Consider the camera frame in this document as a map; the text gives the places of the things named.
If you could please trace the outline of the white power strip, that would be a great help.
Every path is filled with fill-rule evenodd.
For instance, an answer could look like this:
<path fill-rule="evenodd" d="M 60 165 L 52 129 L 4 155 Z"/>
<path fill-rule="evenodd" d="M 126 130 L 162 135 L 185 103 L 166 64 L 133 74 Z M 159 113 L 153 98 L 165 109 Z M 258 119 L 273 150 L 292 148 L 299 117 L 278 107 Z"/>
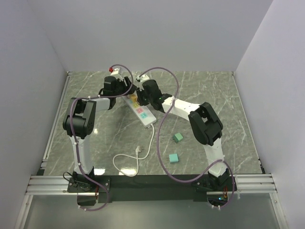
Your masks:
<path fill-rule="evenodd" d="M 150 125 L 154 124 L 156 122 L 156 117 L 152 114 L 148 107 L 144 105 L 141 106 L 138 104 L 138 102 L 133 102 L 129 96 L 130 95 L 123 96 L 122 98 L 140 120 L 142 125 L 144 127 L 149 127 Z"/>

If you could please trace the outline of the green charger plug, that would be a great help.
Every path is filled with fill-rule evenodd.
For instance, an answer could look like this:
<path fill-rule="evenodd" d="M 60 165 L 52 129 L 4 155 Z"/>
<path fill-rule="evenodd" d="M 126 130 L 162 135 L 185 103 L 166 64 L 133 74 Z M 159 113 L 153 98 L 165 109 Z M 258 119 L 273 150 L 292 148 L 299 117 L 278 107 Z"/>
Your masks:
<path fill-rule="evenodd" d="M 175 143 L 179 143 L 179 142 L 181 142 L 182 140 L 183 140 L 183 136 L 182 136 L 181 133 L 176 133 L 176 134 L 173 135 L 173 141 L 174 141 Z"/>

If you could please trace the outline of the teal charger plug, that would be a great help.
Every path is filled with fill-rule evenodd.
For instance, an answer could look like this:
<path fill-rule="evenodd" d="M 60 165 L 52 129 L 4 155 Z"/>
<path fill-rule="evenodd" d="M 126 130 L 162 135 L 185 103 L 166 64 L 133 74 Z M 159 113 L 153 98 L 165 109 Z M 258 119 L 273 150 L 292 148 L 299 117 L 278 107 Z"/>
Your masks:
<path fill-rule="evenodd" d="M 179 162 L 179 157 L 177 154 L 169 154 L 167 157 L 167 160 L 169 163 L 178 163 Z"/>

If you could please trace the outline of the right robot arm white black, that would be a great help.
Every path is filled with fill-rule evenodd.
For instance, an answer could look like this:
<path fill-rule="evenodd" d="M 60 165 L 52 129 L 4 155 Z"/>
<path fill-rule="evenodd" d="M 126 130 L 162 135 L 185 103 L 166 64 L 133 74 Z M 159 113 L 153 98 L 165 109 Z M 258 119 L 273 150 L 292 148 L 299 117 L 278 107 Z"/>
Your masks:
<path fill-rule="evenodd" d="M 214 190 L 222 189 L 230 174 L 222 151 L 223 124 L 213 107 L 208 102 L 194 104 L 180 100 L 174 95 L 163 94 L 153 79 L 138 82 L 141 83 L 141 87 L 136 91 L 139 104 L 150 104 L 155 110 L 164 113 L 157 130 L 157 138 L 168 114 L 189 121 L 195 139 L 203 145 L 206 153 L 209 185 Z"/>

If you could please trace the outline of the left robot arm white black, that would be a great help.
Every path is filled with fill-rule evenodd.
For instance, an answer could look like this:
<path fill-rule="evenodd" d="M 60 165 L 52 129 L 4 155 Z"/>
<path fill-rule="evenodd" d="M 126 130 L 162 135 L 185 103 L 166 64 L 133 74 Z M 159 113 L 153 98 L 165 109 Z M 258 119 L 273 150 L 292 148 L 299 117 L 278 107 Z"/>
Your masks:
<path fill-rule="evenodd" d="M 83 175 L 78 181 L 78 186 L 85 192 L 95 187 L 95 179 L 89 176 L 93 172 L 89 140 L 94 129 L 96 113 L 111 110 L 116 98 L 132 94 L 135 88 L 133 77 L 125 76 L 120 79 L 107 76 L 98 95 L 73 97 L 69 101 L 62 127 L 72 142 L 75 164 L 73 172 Z"/>

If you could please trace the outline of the yellow charger plug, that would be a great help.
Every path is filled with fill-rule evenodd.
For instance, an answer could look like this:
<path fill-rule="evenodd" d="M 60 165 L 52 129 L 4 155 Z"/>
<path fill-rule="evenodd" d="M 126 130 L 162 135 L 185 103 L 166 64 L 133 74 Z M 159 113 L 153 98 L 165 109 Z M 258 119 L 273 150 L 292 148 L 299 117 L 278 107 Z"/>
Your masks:
<path fill-rule="evenodd" d="M 132 94 L 129 96 L 129 98 L 133 101 L 133 102 L 137 102 L 137 96 Z"/>

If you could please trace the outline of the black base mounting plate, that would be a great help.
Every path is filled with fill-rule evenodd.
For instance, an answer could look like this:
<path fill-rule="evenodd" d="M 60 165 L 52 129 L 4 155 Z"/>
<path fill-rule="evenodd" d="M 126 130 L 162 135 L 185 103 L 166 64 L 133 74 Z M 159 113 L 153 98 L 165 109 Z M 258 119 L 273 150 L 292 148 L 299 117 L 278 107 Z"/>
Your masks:
<path fill-rule="evenodd" d="M 179 183 L 167 175 L 136 175 L 104 176 L 96 175 L 94 180 L 103 185 L 113 201 L 158 201 L 158 200 L 193 200 L 194 202 L 207 202 L 208 193 L 223 193 L 223 191 L 236 191 L 236 184 L 227 178 L 221 185 L 212 181 L 208 175 L 192 183 Z"/>

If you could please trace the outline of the aluminium rail frame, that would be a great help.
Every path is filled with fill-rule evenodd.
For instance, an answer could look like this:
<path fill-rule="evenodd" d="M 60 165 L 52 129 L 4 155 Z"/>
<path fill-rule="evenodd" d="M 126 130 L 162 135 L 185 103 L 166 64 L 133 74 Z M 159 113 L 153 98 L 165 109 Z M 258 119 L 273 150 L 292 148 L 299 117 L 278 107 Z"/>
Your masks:
<path fill-rule="evenodd" d="M 269 196 L 272 204 L 278 202 L 277 189 L 271 174 L 238 174 L 234 175 L 233 179 L 234 181 L 232 181 L 232 183 L 236 184 L 237 190 L 229 192 L 227 204 L 231 204 L 234 195 L 239 197 L 241 195 L 264 194 Z M 34 196 L 76 196 L 82 202 L 87 202 L 93 200 L 106 200 L 107 194 L 109 194 L 109 192 L 106 193 L 104 190 L 85 192 L 80 188 L 74 187 L 73 184 L 61 176 L 31 176 L 15 228 L 23 229 L 25 227 Z M 207 197 L 215 200 L 221 200 L 221 194 L 216 193 L 213 195 L 212 192 L 209 192 Z"/>

